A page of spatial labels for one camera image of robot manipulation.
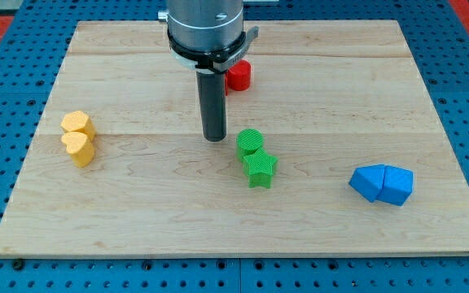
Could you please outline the grey cylindrical robot arm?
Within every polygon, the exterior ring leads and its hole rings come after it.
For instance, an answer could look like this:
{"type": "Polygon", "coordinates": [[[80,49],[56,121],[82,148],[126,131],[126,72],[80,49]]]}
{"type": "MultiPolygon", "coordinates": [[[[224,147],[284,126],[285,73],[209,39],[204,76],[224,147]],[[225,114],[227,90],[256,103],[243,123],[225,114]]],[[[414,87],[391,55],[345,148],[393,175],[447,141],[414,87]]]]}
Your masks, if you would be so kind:
{"type": "Polygon", "coordinates": [[[226,137],[228,70],[247,54],[259,28],[243,25],[243,0],[167,0],[158,21],[167,25],[174,58],[195,71],[204,138],[226,137]]]}

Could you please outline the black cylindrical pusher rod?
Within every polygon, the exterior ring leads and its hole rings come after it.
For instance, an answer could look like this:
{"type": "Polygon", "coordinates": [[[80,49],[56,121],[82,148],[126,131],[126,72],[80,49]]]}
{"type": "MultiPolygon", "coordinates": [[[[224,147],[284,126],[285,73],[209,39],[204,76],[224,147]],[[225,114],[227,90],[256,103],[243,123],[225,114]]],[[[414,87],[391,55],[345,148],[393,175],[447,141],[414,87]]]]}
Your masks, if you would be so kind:
{"type": "Polygon", "coordinates": [[[226,136],[226,91],[224,74],[196,73],[203,135],[210,142],[226,136]]]}

